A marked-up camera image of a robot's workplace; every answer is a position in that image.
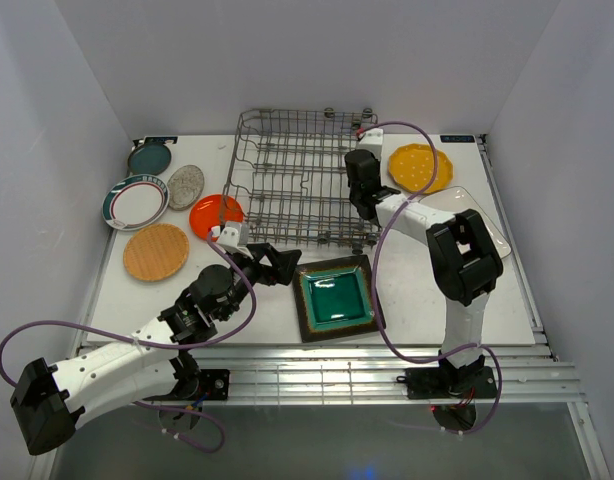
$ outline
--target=wooden coaster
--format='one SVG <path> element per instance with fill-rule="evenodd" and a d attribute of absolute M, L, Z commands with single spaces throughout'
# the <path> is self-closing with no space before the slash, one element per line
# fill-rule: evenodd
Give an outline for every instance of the wooden coaster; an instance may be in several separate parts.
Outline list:
<path fill-rule="evenodd" d="M 157 282 L 176 273 L 189 254 L 187 235 L 167 223 L 150 225 L 134 235 L 123 254 L 123 263 L 132 277 Z"/>

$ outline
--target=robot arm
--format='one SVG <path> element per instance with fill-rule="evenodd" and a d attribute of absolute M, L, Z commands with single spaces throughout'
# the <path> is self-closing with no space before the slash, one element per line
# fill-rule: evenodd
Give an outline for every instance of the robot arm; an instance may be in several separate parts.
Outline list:
<path fill-rule="evenodd" d="M 227 222 L 216 243 L 252 285 L 288 285 L 301 256 L 300 250 L 281 253 L 269 244 L 247 245 L 247 226 L 234 222 Z M 261 263 L 264 257 L 270 265 Z M 228 320 L 248 293 L 231 268 L 210 265 L 172 307 L 132 336 L 166 345 L 206 342 L 217 333 L 214 322 Z M 193 398 L 201 379 L 187 350 L 111 342 L 50 366 L 44 358 L 29 363 L 10 403 L 29 453 L 40 455 L 62 445 L 90 420 L 131 402 Z"/>
<path fill-rule="evenodd" d="M 381 185 L 380 162 L 369 150 L 349 152 L 345 164 L 350 200 L 359 215 L 385 226 L 407 197 Z M 412 202 L 392 228 L 429 248 L 434 278 L 447 302 L 441 353 L 467 343 L 480 344 L 489 293 L 503 271 L 480 214 L 474 210 L 453 214 Z M 448 358 L 450 368 L 457 372 L 463 367 L 472 370 L 482 360 L 480 348 L 463 350 Z"/>

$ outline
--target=black mount bracket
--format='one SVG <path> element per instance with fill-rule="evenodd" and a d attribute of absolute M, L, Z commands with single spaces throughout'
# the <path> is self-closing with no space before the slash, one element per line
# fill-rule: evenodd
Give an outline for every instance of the black mount bracket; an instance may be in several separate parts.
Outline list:
<path fill-rule="evenodd" d="M 460 398 L 474 389 L 473 398 L 495 398 L 498 388 L 491 367 L 484 365 L 480 356 L 471 365 L 455 368 L 449 361 L 441 360 L 438 367 L 407 368 L 405 375 L 396 379 L 407 385 L 410 400 Z"/>
<path fill-rule="evenodd" d="M 65 400 L 69 392 L 59 391 L 44 358 L 27 364 L 11 396 L 10 404 L 18 420 L 30 455 L 42 455 L 65 443 L 76 432 L 84 407 L 69 412 Z"/>
<path fill-rule="evenodd" d="M 174 376 L 179 378 L 179 373 L 182 372 L 177 372 Z M 230 374 L 231 372 L 225 368 L 196 369 L 191 374 L 181 375 L 179 382 L 171 393 L 150 397 L 148 400 L 162 402 L 185 400 L 191 403 L 204 395 L 207 395 L 204 401 L 227 400 L 229 398 Z"/>

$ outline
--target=black label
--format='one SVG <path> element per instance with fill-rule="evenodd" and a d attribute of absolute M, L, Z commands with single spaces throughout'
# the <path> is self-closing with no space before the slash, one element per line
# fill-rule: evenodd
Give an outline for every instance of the black label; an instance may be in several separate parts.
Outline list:
<path fill-rule="evenodd" d="M 476 139 L 473 135 L 441 135 L 440 141 L 443 143 L 474 143 Z"/>
<path fill-rule="evenodd" d="M 173 144 L 178 143 L 178 137 L 145 137 L 145 143 L 149 142 L 158 142 L 158 143 L 167 143 L 171 142 Z"/>

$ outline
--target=metal rack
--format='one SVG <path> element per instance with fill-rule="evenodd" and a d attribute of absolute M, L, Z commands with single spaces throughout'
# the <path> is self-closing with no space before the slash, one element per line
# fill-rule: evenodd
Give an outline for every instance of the metal rack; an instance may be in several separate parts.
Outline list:
<path fill-rule="evenodd" d="M 223 195 L 241 205 L 254 241 L 373 246 L 378 228 L 349 202 L 345 154 L 354 132 L 376 123 L 360 113 L 257 109 L 238 119 Z M 223 205 L 221 220 L 228 220 Z"/>

